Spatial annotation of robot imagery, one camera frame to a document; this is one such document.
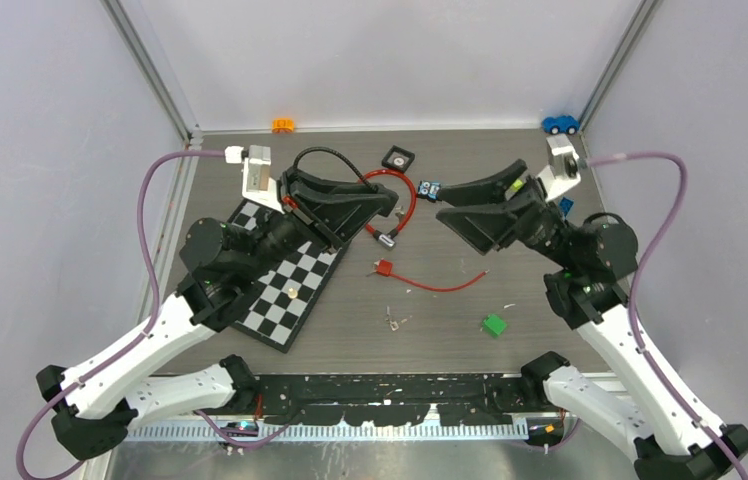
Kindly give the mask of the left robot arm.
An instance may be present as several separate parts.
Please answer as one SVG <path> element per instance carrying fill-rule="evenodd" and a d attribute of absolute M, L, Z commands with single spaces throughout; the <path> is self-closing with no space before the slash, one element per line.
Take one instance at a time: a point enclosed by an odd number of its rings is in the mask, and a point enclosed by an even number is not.
<path fill-rule="evenodd" d="M 157 371 L 244 320 L 260 296 L 259 280 L 301 246 L 335 252 L 398 200 L 378 183 L 324 180 L 294 168 L 266 184 L 242 190 L 257 207 L 253 227 L 213 218 L 190 227 L 180 252 L 187 275 L 147 320 L 81 364 L 38 373 L 56 439 L 74 458 L 97 457 L 129 432 L 169 416 L 216 408 L 248 412 L 258 381 L 239 356 L 189 375 L 160 378 Z"/>

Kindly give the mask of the small black cable padlock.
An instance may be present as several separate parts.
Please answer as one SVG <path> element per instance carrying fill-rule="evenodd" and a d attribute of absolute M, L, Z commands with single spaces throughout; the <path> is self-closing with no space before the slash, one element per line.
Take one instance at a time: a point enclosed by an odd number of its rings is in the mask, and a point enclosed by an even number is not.
<path fill-rule="evenodd" d="M 301 161 L 307 155 L 314 153 L 324 153 L 339 160 L 354 174 L 356 182 L 323 179 L 304 171 L 300 166 Z M 367 202 L 373 206 L 374 214 L 381 217 L 387 217 L 392 213 L 399 198 L 396 192 L 365 179 L 363 173 L 347 156 L 330 147 L 304 148 L 295 156 L 289 171 L 307 188 L 335 201 L 341 199 L 357 203 Z"/>

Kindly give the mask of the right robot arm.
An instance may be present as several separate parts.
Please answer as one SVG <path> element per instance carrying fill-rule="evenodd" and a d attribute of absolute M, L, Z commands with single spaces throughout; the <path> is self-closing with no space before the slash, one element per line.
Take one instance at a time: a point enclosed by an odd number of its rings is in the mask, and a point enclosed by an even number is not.
<path fill-rule="evenodd" d="M 638 268 L 638 240 L 619 216 L 569 222 L 558 199 L 580 182 L 566 160 L 531 175 L 523 161 L 481 180 L 441 187 L 437 219 L 480 253 L 521 243 L 551 260 L 544 276 L 552 311 L 605 361 L 627 391 L 594 385 L 556 352 L 525 364 L 524 403 L 574 414 L 624 453 L 641 479 L 718 479 L 738 471 L 748 429 L 727 424 L 690 390 L 636 319 L 621 281 Z"/>

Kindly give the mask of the red cable lock chrome cylinder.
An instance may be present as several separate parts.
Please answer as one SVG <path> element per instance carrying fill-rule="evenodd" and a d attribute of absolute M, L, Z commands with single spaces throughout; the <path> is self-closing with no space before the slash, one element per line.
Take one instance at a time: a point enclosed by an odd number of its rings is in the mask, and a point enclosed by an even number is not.
<path fill-rule="evenodd" d="M 405 173 L 393 169 L 380 168 L 367 172 L 364 175 L 366 180 L 380 177 L 390 177 L 399 180 L 405 187 L 405 190 L 399 193 L 398 201 L 389 213 L 389 216 L 395 219 L 395 224 L 389 228 L 378 228 L 372 224 L 367 224 L 365 231 L 382 248 L 393 250 L 396 246 L 397 237 L 405 229 L 415 212 L 417 205 L 416 188 L 415 184 Z"/>

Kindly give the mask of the silver keys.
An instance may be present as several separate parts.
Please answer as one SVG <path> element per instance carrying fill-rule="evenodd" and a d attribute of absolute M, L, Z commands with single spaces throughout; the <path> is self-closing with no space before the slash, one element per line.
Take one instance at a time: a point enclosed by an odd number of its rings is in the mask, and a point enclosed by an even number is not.
<path fill-rule="evenodd" d="M 385 310 L 384 321 L 392 332 L 398 331 L 400 327 L 409 322 L 413 318 L 412 315 L 395 317 L 392 314 L 391 307 L 387 306 Z"/>

